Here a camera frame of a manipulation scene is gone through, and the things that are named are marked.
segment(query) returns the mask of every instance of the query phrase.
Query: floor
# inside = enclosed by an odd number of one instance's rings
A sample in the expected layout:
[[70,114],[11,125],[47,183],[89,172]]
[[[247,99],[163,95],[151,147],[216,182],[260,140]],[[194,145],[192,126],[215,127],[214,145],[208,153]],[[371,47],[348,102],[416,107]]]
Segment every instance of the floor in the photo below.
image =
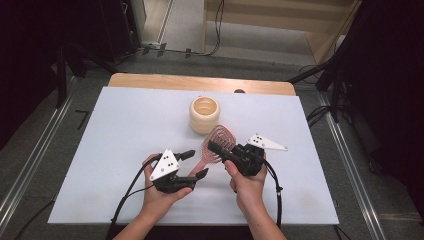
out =
[[[148,4],[154,2],[161,1],[145,0],[146,9],[153,7]],[[154,38],[146,43],[167,43],[167,49],[184,51],[186,48],[191,48],[199,51],[203,1],[177,0],[171,2],[169,16],[162,15],[162,18],[166,19],[165,28],[156,30],[156,33],[151,35]],[[161,4],[169,6],[169,3],[169,1],[163,1]],[[209,23],[208,28],[213,27],[213,24]],[[209,33],[207,50],[212,49],[215,43],[213,31],[209,31]],[[184,55],[168,53],[159,58],[151,53],[146,56],[137,55],[128,58],[119,66],[119,70],[132,73],[186,74],[284,81],[307,69],[303,67],[315,64],[303,32],[223,24],[221,34],[221,46],[216,58],[191,57],[185,59]],[[110,75],[104,70],[91,69],[85,79],[73,80],[77,84],[65,117],[60,125],[52,130],[53,136],[49,140],[50,144],[45,152],[42,152],[39,165],[36,166],[38,170],[34,172],[21,202],[15,206],[16,209],[12,209],[15,213],[9,219],[7,228],[0,229],[1,239],[12,239],[16,236],[28,219],[60,189],[84,131],[84,128],[76,130],[83,117],[76,111],[92,109],[101,88],[107,85],[109,78]],[[320,94],[314,90],[313,84],[308,84],[314,81],[316,78],[312,76],[295,85],[305,115],[322,104]],[[51,116],[55,114],[52,107],[55,104],[55,94],[52,93],[40,104],[8,146],[0,152],[2,166],[0,194],[2,198],[10,194],[10,189],[20,170],[32,156],[33,146],[37,144],[45,126],[49,123]],[[424,239],[423,227],[419,225],[422,220],[404,186],[390,176],[379,176],[370,172],[366,154],[354,129],[346,121],[341,121],[339,126],[343,130],[343,136],[361,183],[366,189],[367,196],[371,200],[384,232],[383,236],[378,238],[370,234],[365,212],[359,203],[360,198],[354,190],[352,179],[341,158],[340,148],[334,143],[330,125],[330,118],[324,118],[311,128],[311,134],[335,201],[341,228],[351,239]],[[107,231],[107,226],[49,226],[46,224],[48,215],[49,211],[40,215],[27,229],[24,238],[102,239]],[[285,226],[283,231],[290,237],[289,239],[337,239],[331,226]]]

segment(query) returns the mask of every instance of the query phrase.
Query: white table surface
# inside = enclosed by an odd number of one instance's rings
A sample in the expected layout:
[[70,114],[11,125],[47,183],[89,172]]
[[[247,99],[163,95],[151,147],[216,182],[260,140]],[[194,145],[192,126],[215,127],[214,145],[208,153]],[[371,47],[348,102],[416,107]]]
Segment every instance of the white table surface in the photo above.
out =
[[[193,158],[180,162],[177,175],[187,176],[200,159],[205,138],[189,126],[189,105],[200,95],[219,102],[219,123],[234,132],[237,143],[244,145],[258,133],[288,146],[287,152],[266,151],[284,188],[282,224],[339,223],[298,97],[122,87],[103,88],[48,222],[110,223],[120,199],[151,153],[196,150]],[[206,178],[175,203],[159,225],[246,224],[224,165],[208,167]],[[143,187],[142,174],[133,190]],[[127,199],[118,222],[130,222],[142,199],[142,192]],[[264,200],[276,220],[275,183],[270,176]]]

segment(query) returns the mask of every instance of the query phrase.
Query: white triangular marker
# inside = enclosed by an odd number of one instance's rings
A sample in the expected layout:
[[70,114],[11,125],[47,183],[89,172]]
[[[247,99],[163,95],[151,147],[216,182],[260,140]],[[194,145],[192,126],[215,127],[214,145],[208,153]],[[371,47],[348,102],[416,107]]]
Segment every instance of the white triangular marker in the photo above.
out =
[[286,146],[282,146],[259,134],[253,135],[251,138],[247,140],[247,143],[259,148],[263,148],[263,149],[274,149],[274,150],[282,150],[282,151],[288,150]]
[[155,181],[169,173],[175,172],[180,168],[177,159],[170,149],[166,149],[156,164],[155,169],[150,175],[150,180]]

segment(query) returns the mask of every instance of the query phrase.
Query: cup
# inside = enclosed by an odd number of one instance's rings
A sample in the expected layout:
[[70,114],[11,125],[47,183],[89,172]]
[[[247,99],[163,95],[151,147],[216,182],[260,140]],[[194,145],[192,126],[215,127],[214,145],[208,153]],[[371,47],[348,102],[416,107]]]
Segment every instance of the cup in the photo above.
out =
[[199,96],[191,102],[189,112],[191,128],[201,135],[206,135],[218,125],[221,110],[215,99]]

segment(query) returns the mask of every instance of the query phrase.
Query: metal frame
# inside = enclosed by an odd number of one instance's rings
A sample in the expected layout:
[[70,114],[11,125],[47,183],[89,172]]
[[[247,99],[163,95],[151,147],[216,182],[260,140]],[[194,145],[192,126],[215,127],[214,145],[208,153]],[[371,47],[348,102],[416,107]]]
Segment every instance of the metal frame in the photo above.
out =
[[[324,93],[318,91],[318,96],[321,105],[330,105],[330,102]],[[384,234],[377,212],[374,209],[364,183],[362,182],[361,176],[359,175],[359,172],[356,168],[353,157],[350,154],[349,148],[343,137],[342,130],[340,129],[340,125],[334,121],[330,113],[327,113],[326,117],[331,133],[333,134],[337,148],[340,152],[343,164],[346,168],[347,175],[349,176],[350,183],[352,184],[353,191],[358,200],[359,207],[361,208],[362,215],[368,226],[370,235],[374,240],[385,240],[386,236]]]
[[66,98],[64,104],[62,104],[62,107],[57,108],[54,111],[49,123],[47,124],[47,127],[44,129],[41,137],[32,150],[31,155],[29,156],[27,162],[15,180],[15,183],[7,193],[6,197],[2,200],[0,206],[0,237],[6,230],[7,224],[18,207],[18,204],[22,199],[28,185],[30,184],[31,179],[38,168],[38,165],[42,161],[44,154],[50,145],[50,142],[52,141],[69,108],[74,92],[78,88],[80,82],[81,80],[77,77],[72,77],[70,79],[68,84],[68,97]]

